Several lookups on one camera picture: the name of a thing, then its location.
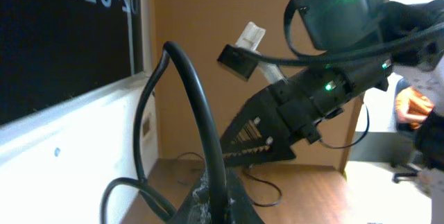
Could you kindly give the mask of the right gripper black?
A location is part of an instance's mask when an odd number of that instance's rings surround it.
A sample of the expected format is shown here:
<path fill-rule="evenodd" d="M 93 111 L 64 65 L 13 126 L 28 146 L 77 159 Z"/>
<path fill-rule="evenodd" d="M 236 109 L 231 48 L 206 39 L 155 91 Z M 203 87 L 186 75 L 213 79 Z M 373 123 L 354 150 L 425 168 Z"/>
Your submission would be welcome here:
<path fill-rule="evenodd" d="M 225 165 L 294 160 L 290 144 L 322 139 L 317 129 L 320 122 L 338 116 L 343 105 L 368 89 L 386 91 L 392 70 L 390 58 L 326 69 L 309 67 L 257 92 L 220 138 Z"/>

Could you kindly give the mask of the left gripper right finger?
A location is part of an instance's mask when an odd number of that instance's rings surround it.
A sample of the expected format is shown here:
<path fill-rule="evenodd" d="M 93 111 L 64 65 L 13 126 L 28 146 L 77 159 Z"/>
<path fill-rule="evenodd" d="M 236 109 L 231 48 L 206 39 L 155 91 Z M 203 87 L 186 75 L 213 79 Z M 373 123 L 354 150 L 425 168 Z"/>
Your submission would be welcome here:
<path fill-rule="evenodd" d="M 233 170 L 227 170 L 228 208 L 227 224 L 264 224 L 255 211 L 241 179 Z"/>

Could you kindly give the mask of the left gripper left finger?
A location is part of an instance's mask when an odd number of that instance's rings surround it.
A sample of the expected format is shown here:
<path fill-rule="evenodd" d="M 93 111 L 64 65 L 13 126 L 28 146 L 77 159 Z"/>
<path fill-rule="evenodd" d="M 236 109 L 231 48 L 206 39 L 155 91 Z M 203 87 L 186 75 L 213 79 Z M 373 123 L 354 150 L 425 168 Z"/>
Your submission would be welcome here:
<path fill-rule="evenodd" d="M 169 223 L 209 224 L 211 222 L 209 177 L 204 170 Z"/>

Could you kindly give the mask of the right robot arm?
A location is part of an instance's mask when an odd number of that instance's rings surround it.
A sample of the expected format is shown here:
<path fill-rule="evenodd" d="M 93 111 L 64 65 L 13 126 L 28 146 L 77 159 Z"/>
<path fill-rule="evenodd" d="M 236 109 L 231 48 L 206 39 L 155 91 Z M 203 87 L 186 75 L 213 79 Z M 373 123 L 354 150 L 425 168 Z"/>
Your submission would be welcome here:
<path fill-rule="evenodd" d="M 249 23 L 219 62 L 247 79 L 271 65 L 270 84 L 249 98 L 221 137 L 226 166 L 293 160 L 292 145 L 321 140 L 317 126 L 365 91 L 388 88 L 393 73 L 435 106 L 416 136 L 429 170 L 443 174 L 443 1 L 289 0 L 284 37 L 300 15 L 317 54 L 274 58 L 257 52 L 265 31 Z"/>

